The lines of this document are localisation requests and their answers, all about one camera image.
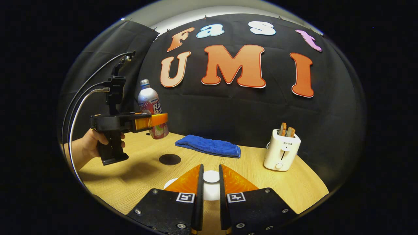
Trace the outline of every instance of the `pink letter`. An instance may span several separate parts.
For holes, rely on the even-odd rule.
[[[300,33],[301,35],[302,35],[302,37],[305,39],[305,41],[313,48],[313,49],[315,49],[315,50],[317,50],[317,51],[319,51],[319,52],[321,52],[322,51],[322,49],[319,47],[319,46],[317,46],[315,43],[314,43],[314,41],[315,41],[315,39],[313,38],[313,37],[311,37],[311,36],[309,36],[305,31],[302,31],[302,30],[296,30],[296,32],[298,32],[298,33]]]

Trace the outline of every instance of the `orange letter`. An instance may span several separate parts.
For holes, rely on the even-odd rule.
[[[193,30],[194,28],[191,27],[191,28],[186,29],[185,31],[182,31],[172,36],[171,38],[173,39],[173,41],[171,42],[170,48],[167,49],[167,52],[172,51],[176,49],[177,47],[181,46],[183,43],[180,42],[180,40],[184,41],[189,36],[188,32],[192,32]]]
[[[311,88],[312,60],[298,53],[290,53],[290,57],[296,64],[296,83],[292,86],[293,93],[308,98],[314,96],[314,90]]]
[[[226,83],[231,84],[238,70],[241,69],[241,76],[237,83],[243,87],[265,87],[265,81],[261,77],[261,53],[264,48],[257,45],[244,45],[237,53],[235,58],[229,54],[222,45],[213,45],[205,48],[208,53],[208,67],[206,76],[202,78],[202,83],[206,85],[216,85],[221,82],[217,75],[217,67],[221,70]]]
[[[191,52],[186,51],[177,56],[178,59],[178,69],[177,74],[174,78],[170,78],[170,65],[174,60],[174,57],[167,57],[161,61],[163,67],[161,68],[160,82],[161,85],[165,87],[175,87],[177,86],[184,77],[184,70],[186,69],[187,57],[189,57]]]

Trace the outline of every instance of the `letter m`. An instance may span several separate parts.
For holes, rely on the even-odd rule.
[[[205,85],[217,85],[221,78],[217,75],[219,67],[227,84],[231,84],[238,70],[241,76],[237,83],[243,87],[265,87],[265,80],[261,77],[261,54],[264,48],[257,45],[244,45],[233,58],[223,45],[213,45],[205,48],[208,53],[208,67],[206,76],[202,78]]]

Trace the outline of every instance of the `bottle label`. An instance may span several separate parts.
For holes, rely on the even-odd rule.
[[[139,103],[141,106],[141,112],[147,114],[160,114],[162,113],[160,99],[155,98],[149,101]],[[168,135],[168,126],[166,123],[163,123],[158,126],[154,126],[150,130],[151,137],[154,139],[161,139]]]

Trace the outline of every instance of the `white wall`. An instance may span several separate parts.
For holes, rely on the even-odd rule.
[[[323,33],[305,22],[303,19],[271,3],[261,0],[161,0],[147,5],[125,16],[150,28],[155,28],[160,34],[167,29],[173,29],[205,17],[233,13],[250,13],[268,15],[311,28],[314,32]]]

